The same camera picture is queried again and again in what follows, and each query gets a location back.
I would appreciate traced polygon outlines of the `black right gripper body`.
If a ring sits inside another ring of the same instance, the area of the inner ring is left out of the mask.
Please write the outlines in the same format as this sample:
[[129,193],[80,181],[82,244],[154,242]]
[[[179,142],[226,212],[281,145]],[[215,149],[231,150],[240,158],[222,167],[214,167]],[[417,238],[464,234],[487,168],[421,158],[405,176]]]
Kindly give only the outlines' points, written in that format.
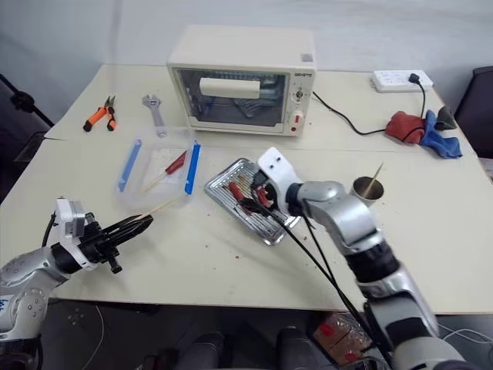
[[275,200],[277,202],[277,192],[273,184],[269,182],[267,175],[261,170],[258,170],[253,175],[250,192],[252,198],[262,205],[266,205],[268,200]]

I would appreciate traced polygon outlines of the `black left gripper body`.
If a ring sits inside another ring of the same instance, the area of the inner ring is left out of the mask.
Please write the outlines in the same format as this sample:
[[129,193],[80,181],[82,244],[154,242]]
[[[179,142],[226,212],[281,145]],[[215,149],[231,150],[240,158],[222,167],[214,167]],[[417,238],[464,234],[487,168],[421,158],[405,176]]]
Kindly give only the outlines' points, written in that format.
[[118,274],[122,267],[117,261],[119,251],[115,236],[118,234],[122,221],[101,228],[98,221],[88,222],[84,228],[84,236],[80,239],[79,249],[94,264],[109,263],[111,272]]

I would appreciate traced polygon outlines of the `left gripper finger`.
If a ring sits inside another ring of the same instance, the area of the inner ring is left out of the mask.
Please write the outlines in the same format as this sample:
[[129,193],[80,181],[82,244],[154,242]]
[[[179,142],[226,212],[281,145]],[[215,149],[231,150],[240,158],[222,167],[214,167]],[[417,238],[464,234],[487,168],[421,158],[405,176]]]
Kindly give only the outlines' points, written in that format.
[[123,224],[109,233],[109,243],[114,247],[123,244],[140,235],[152,222],[152,220],[132,220]]
[[135,215],[135,216],[127,217],[124,220],[121,220],[121,221],[119,221],[119,222],[117,222],[117,223],[115,223],[115,224],[113,224],[111,226],[108,226],[105,229],[103,229],[102,231],[106,235],[109,236],[109,233],[111,231],[116,230],[117,227],[122,226],[123,224],[126,224],[126,223],[128,223],[128,222],[130,222],[132,220],[152,220],[152,221],[154,221],[153,216],[150,215],[150,214],[148,214],[148,215]]

